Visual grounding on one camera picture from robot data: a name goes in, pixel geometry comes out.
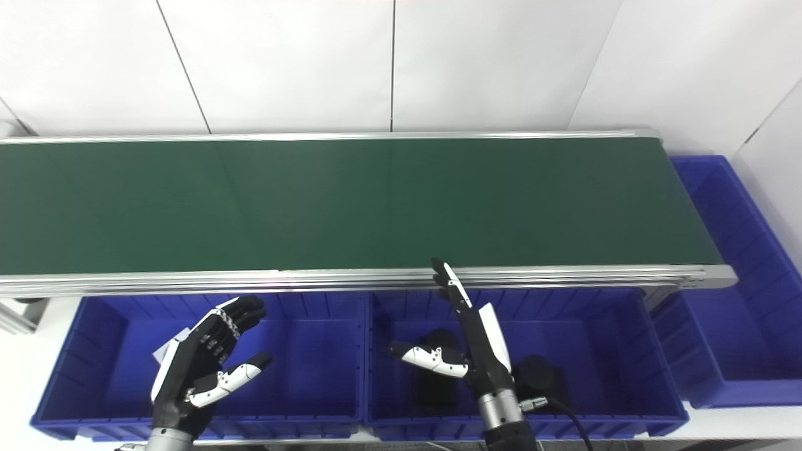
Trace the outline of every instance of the metal support leg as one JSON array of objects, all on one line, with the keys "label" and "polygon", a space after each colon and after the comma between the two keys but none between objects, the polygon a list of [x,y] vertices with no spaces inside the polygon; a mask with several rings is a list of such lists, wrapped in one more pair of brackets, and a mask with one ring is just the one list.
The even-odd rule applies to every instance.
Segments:
[{"label": "metal support leg", "polygon": [[676,285],[642,286],[641,290],[643,290],[643,303],[646,304],[646,311],[652,311],[678,288]]},{"label": "metal support leg", "polygon": [[45,298],[27,303],[27,307],[21,315],[8,306],[0,304],[0,329],[11,334],[34,333],[49,301]]}]

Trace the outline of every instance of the cable connector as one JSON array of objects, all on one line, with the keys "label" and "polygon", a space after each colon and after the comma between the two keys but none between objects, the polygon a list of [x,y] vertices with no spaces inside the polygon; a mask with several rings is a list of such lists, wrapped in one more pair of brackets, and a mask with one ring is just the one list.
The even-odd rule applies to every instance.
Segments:
[{"label": "cable connector", "polygon": [[522,412],[531,412],[536,408],[545,407],[549,402],[543,397],[532,398],[531,400],[522,400],[518,403],[518,407]]}]

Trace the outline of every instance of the silver cylindrical wrist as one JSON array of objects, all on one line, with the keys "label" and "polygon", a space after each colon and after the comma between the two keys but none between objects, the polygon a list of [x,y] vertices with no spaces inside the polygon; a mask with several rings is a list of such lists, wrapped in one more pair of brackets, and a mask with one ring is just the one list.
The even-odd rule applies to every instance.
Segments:
[{"label": "silver cylindrical wrist", "polygon": [[515,396],[515,392],[508,388],[488,393],[479,398],[478,403],[486,431],[507,423],[524,420],[524,413],[520,410],[518,398]]},{"label": "silver cylindrical wrist", "polygon": [[151,431],[145,451],[190,451],[192,435],[170,428],[155,428]]}]

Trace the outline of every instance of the black object in bin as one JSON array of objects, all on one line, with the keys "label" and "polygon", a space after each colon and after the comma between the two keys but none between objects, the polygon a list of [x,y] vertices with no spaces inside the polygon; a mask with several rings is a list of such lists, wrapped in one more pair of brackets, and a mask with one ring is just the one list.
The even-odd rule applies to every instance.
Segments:
[{"label": "black object in bin", "polygon": [[[432,349],[460,349],[460,341],[448,329],[435,329],[420,342]],[[448,415],[457,404],[457,384],[462,383],[462,380],[419,368],[418,404],[431,415]]]}]

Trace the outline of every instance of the blue plastic bin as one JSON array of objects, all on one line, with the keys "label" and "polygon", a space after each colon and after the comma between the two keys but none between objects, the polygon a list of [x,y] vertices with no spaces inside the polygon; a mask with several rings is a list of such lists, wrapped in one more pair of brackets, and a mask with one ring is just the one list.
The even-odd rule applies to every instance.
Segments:
[{"label": "blue plastic bin", "polygon": [[[565,373],[569,404],[591,437],[664,435],[688,417],[671,379],[640,290],[632,288],[471,292],[492,303],[513,365],[537,354]],[[383,440],[477,440],[476,402],[459,382],[450,416],[418,405],[417,368],[386,353],[393,339],[418,343],[444,327],[463,339],[451,306],[430,291],[377,292],[371,303],[366,424]],[[527,415],[541,438],[578,438],[567,416]]]},{"label": "blue plastic bin", "polygon": [[[84,299],[31,424],[59,439],[150,435],[152,353],[236,295]],[[273,362],[225,398],[201,438],[348,437],[362,419],[367,294],[259,295],[267,318],[228,364],[258,351]]]},{"label": "blue plastic bin", "polygon": [[723,156],[673,159],[739,282],[684,291],[654,325],[696,408],[802,404],[802,278]]}]

